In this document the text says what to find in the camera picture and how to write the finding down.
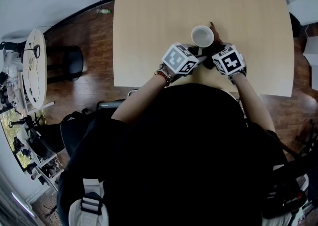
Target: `round table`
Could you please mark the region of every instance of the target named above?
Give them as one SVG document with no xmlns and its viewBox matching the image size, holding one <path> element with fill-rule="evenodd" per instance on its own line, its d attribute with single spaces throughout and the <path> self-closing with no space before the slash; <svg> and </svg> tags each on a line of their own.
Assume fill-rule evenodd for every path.
<svg viewBox="0 0 318 226">
<path fill-rule="evenodd" d="M 43 33 L 34 29 L 23 52 L 23 81 L 30 103 L 37 109 L 43 106 L 47 86 L 46 47 Z"/>
</svg>

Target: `window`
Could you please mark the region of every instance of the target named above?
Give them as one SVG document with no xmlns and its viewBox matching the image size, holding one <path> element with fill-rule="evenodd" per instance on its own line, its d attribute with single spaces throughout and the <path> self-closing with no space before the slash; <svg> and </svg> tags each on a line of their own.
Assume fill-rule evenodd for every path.
<svg viewBox="0 0 318 226">
<path fill-rule="evenodd" d="M 11 109 L 1 114 L 0 120 L 1 120 L 2 128 L 6 136 L 6 139 L 10 145 L 12 152 L 14 152 L 14 146 L 13 146 L 14 137 L 16 137 L 21 126 L 15 125 L 12 128 L 10 128 L 8 124 L 10 121 L 19 121 L 19 114 L 16 113 L 14 109 Z M 22 168 L 22 170 L 25 170 L 25 168 L 31 163 L 30 158 L 23 155 L 21 151 L 17 153 L 13 153 L 13 154 L 17 162 L 19 163 L 20 167 Z"/>
</svg>

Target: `buckle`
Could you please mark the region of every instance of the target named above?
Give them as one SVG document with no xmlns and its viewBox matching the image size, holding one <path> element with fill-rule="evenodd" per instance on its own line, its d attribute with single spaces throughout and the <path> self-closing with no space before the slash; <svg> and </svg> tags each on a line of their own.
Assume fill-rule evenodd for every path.
<svg viewBox="0 0 318 226">
<path fill-rule="evenodd" d="M 92 213 L 95 215 L 101 215 L 101 207 L 103 206 L 102 198 L 94 193 L 86 193 L 80 201 L 80 209 L 82 211 Z"/>
</svg>

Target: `stool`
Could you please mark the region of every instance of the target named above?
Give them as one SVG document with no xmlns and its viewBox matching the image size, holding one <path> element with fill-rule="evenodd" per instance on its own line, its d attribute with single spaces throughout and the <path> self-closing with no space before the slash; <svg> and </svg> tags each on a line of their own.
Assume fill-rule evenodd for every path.
<svg viewBox="0 0 318 226">
<path fill-rule="evenodd" d="M 47 79 L 47 84 L 52 84 L 60 81 L 76 81 L 81 76 L 83 71 L 83 54 L 78 46 L 68 47 L 47 47 L 47 55 L 50 53 L 64 53 L 61 64 L 47 66 L 48 71 L 63 70 L 63 75 L 50 77 Z"/>
</svg>

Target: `person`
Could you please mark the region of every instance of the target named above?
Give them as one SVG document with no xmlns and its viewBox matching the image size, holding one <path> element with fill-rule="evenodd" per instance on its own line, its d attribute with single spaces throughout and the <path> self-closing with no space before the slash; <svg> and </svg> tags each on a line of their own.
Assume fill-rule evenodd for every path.
<svg viewBox="0 0 318 226">
<path fill-rule="evenodd" d="M 269 112 L 242 72 L 231 78 L 244 112 L 216 88 L 165 88 L 169 75 L 162 66 L 110 118 L 97 112 L 61 175 L 64 225 L 80 225 L 70 207 L 95 178 L 107 209 L 98 225 L 261 225 L 274 158 L 286 159 Z"/>
</svg>

